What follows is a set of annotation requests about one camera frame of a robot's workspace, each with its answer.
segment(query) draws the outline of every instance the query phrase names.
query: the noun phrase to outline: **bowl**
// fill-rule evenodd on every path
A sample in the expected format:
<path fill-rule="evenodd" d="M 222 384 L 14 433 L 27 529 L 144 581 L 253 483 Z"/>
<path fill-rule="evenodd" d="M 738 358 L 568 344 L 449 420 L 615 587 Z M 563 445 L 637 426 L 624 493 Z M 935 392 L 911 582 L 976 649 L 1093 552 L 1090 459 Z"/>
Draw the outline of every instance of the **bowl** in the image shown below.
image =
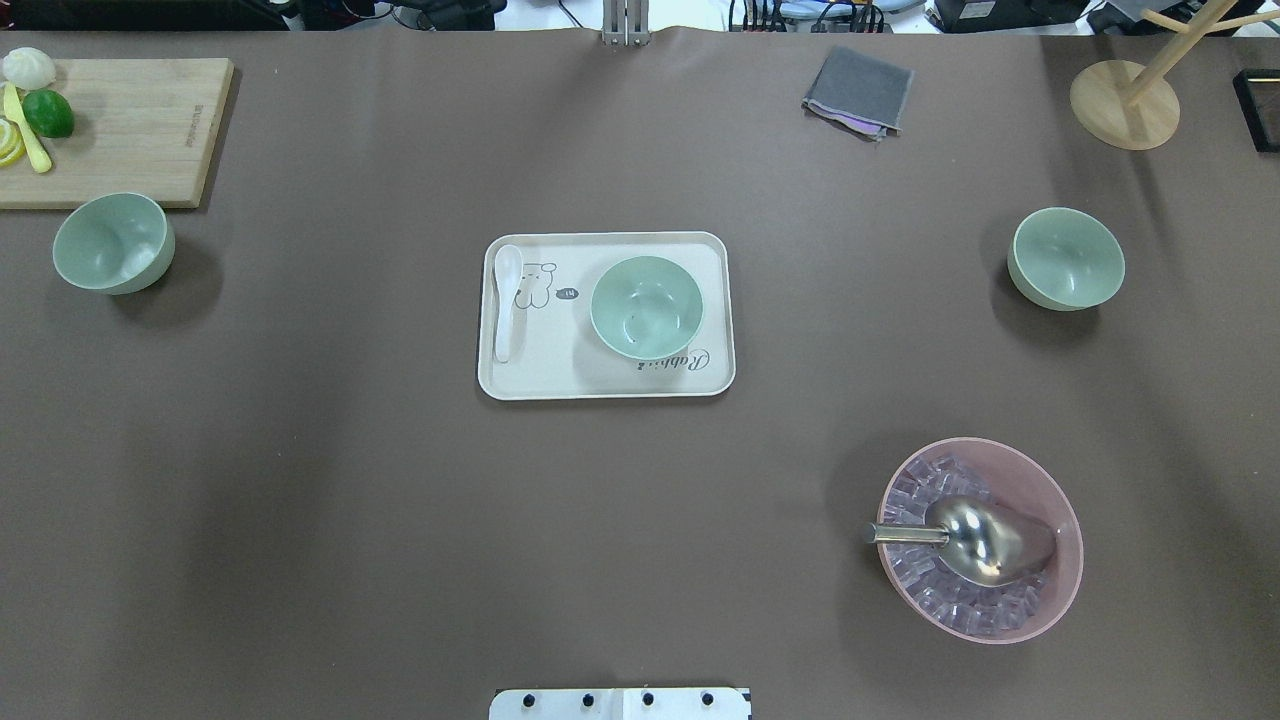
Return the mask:
<path fill-rule="evenodd" d="M 1111 231 L 1070 208 L 1027 217 L 1009 246 L 1009 275 L 1028 300 L 1050 310 L 1106 302 L 1124 282 L 1124 252 Z"/>
<path fill-rule="evenodd" d="M 703 293 L 689 270 L 641 255 L 613 265 L 591 291 L 591 327 L 632 360 L 662 360 L 689 347 L 703 323 Z"/>
<path fill-rule="evenodd" d="M 54 268 L 76 287 L 105 295 L 137 292 L 173 261 L 173 225 L 155 200 L 136 192 L 81 205 L 54 236 Z"/>
<path fill-rule="evenodd" d="M 983 644 L 1011 644 L 1032 639 L 1052 628 L 1066 614 L 1080 589 L 1080 580 L 1084 577 L 1084 539 L 1080 536 L 1075 511 L 1066 500 L 1066 495 L 1062 493 L 1062 488 L 1030 457 L 995 441 L 960 437 L 934 442 L 908 457 L 890 478 L 888 488 L 881 500 L 877 520 L 879 523 L 890 520 L 886 518 L 884 510 L 890 503 L 890 493 L 893 492 L 895 480 L 909 474 L 909 469 L 916 468 L 920 460 L 936 464 L 948 456 L 986 480 L 992 502 L 1016 510 L 1053 528 L 1057 550 L 1042 573 L 1043 587 L 1038 591 L 1038 611 L 1027 618 L 1025 624 L 1016 629 L 996 630 L 988 635 L 961 633 L 947 626 L 920 606 L 893 573 L 888 546 L 881 544 L 877 546 L 877 551 L 884 565 L 884 573 L 893 589 L 916 614 L 952 635 Z M 919 587 L 915 589 L 918 593 L 920 592 Z"/>

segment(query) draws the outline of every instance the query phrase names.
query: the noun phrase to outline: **light green bowl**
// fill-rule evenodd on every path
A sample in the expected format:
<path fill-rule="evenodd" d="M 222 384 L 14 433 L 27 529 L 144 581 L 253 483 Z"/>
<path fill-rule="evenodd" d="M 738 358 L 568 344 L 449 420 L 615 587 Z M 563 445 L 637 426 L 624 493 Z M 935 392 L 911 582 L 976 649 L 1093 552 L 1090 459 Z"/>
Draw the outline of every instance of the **light green bowl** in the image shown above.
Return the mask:
<path fill-rule="evenodd" d="M 155 200 L 136 192 L 81 205 L 54 237 L 54 268 L 76 287 L 105 295 L 137 292 L 173 261 L 173 225 Z"/>
<path fill-rule="evenodd" d="M 1101 305 L 1124 282 L 1124 252 L 1102 223 L 1070 208 L 1027 217 L 1009 246 L 1009 277 L 1028 300 L 1050 310 Z"/>
<path fill-rule="evenodd" d="M 662 360 L 689 346 L 703 324 L 703 292 L 664 258 L 630 258 L 591 291 L 591 327 L 620 355 Z"/>

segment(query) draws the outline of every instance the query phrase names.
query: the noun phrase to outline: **wooden stand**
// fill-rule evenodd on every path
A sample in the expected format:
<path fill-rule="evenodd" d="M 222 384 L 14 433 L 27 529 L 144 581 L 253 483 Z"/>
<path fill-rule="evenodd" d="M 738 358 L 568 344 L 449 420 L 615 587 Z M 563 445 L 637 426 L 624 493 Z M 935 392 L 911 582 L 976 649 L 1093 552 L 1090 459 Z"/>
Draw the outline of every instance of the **wooden stand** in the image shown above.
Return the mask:
<path fill-rule="evenodd" d="M 1165 74 L 1192 46 L 1211 32 L 1233 29 L 1258 20 L 1280 18 L 1280 10 L 1219 22 L 1235 0 L 1210 0 L 1189 23 L 1143 10 L 1143 18 L 1178 35 L 1149 65 L 1103 60 L 1084 69 L 1071 82 L 1071 110 L 1094 137 L 1125 150 L 1151 150 L 1178 129 L 1181 111 L 1178 95 Z"/>

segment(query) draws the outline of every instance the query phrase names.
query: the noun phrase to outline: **yellow knife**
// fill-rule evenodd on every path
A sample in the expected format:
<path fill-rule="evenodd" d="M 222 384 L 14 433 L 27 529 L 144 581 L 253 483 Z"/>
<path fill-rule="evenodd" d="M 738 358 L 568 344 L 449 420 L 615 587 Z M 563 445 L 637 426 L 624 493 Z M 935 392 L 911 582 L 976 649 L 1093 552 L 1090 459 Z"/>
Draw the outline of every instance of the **yellow knife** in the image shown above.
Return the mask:
<path fill-rule="evenodd" d="M 22 131 L 22 141 L 27 145 L 27 158 L 31 158 L 31 168 L 37 173 L 47 173 L 54 167 L 54 161 L 45 152 L 45 146 L 27 124 L 27 115 L 22 114 L 22 101 L 18 100 L 18 88 L 12 83 L 4 83 L 4 117 L 18 126 Z"/>

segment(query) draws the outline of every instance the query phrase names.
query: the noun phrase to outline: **pink bowl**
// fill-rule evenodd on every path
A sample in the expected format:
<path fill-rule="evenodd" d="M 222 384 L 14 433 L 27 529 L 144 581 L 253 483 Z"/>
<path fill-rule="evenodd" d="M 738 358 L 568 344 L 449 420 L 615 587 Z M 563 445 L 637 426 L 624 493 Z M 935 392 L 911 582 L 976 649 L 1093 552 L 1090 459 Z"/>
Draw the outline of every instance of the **pink bowl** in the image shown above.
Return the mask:
<path fill-rule="evenodd" d="M 878 550 L 884 573 L 897 594 L 902 596 L 908 605 L 922 618 L 952 635 L 983 644 L 1010 644 L 1034 638 L 1052 628 L 1062 615 L 1066 615 L 1071 601 L 1075 600 L 1075 593 L 1080 589 L 1080 579 L 1084 575 L 1084 539 L 1080 537 L 1080 524 L 1075 519 L 1075 511 L 1071 510 L 1071 503 L 1068 502 L 1062 488 L 1057 487 L 1053 478 L 1030 457 L 995 441 L 960 437 L 938 441 L 908 457 L 890 478 L 884 497 L 881 500 L 877 520 L 884 521 L 884 503 L 888 502 L 888 491 L 893 488 L 893 479 L 906 469 L 908 464 L 916 457 L 932 462 L 945 455 L 954 456 L 961 465 L 966 465 L 980 475 L 991 488 L 992 498 L 997 505 L 1036 518 L 1057 533 L 1057 551 L 1046 568 L 1048 574 L 1039 594 L 1039 611 L 1016 630 L 1001 630 L 989 637 L 966 635 L 947 628 L 915 603 L 902 583 L 893 575 L 888 553 L 882 544 Z"/>

